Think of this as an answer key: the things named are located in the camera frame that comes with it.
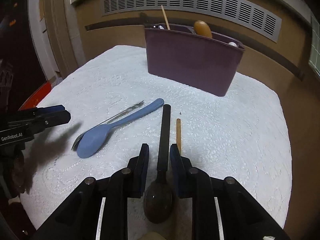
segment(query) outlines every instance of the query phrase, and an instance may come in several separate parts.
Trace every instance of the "plastic container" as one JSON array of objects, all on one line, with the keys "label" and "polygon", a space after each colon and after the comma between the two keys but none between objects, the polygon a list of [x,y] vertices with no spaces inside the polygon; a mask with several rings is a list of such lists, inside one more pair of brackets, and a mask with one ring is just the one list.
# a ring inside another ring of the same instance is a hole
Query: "plastic container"
[{"label": "plastic container", "polygon": [[170,24],[170,28],[165,24],[145,28],[148,72],[225,96],[242,58],[243,44],[215,32],[212,39],[199,36],[189,26]]}]

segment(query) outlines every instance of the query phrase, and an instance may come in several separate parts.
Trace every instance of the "white tablecloth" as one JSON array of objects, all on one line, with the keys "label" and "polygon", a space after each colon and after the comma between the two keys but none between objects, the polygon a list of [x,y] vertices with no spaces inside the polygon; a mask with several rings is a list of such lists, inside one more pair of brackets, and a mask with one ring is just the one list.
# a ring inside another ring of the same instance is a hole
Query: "white tablecloth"
[{"label": "white tablecloth", "polygon": [[[255,79],[236,73],[225,97],[148,73],[146,50],[116,46],[69,75],[38,107],[62,104],[68,124],[47,129],[24,151],[28,190],[22,204],[36,228],[87,176],[101,179],[126,167],[142,143],[150,147],[146,187],[156,176],[162,109],[117,129],[95,155],[80,159],[71,146],[88,128],[134,103],[163,98],[182,123],[182,155],[210,176],[235,177],[284,226],[291,193],[291,149],[278,96]],[[148,231],[167,239],[190,239],[190,201],[161,225],[144,216],[143,199],[128,201],[128,236]]]}]

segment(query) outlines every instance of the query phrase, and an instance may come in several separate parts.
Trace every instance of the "black spoon handle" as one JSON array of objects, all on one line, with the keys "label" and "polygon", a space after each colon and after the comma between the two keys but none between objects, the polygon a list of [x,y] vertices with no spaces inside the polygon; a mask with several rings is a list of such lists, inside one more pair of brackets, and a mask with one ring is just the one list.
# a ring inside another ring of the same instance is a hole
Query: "black spoon handle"
[{"label": "black spoon handle", "polygon": [[162,112],[162,124],[158,154],[157,171],[160,173],[166,173],[168,170],[168,155],[169,155],[169,137],[170,137],[170,118],[171,118],[171,106],[166,104],[163,106]]}]

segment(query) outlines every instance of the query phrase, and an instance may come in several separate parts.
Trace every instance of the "black spoon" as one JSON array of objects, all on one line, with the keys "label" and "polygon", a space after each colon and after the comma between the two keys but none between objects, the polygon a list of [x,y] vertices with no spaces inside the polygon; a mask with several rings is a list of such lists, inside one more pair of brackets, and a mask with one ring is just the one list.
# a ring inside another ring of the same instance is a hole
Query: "black spoon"
[{"label": "black spoon", "polygon": [[148,187],[144,199],[143,210],[150,222],[159,224],[168,219],[173,207],[173,193],[170,189],[166,173],[168,170],[170,113],[171,106],[164,105],[157,165],[157,178]]}]

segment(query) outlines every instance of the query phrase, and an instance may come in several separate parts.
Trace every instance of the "wooden stick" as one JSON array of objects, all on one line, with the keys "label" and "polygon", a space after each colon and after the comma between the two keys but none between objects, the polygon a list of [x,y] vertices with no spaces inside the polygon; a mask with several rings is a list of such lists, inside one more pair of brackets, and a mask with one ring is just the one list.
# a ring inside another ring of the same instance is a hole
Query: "wooden stick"
[{"label": "wooden stick", "polygon": [[177,146],[181,155],[181,119],[177,119],[177,135],[176,135]]},{"label": "wooden stick", "polygon": [[169,22],[168,22],[168,19],[167,19],[167,15],[165,14],[163,5],[161,5],[161,10],[162,10],[163,17],[164,17],[164,20],[165,20],[165,25],[167,25],[167,29],[170,30]]}]

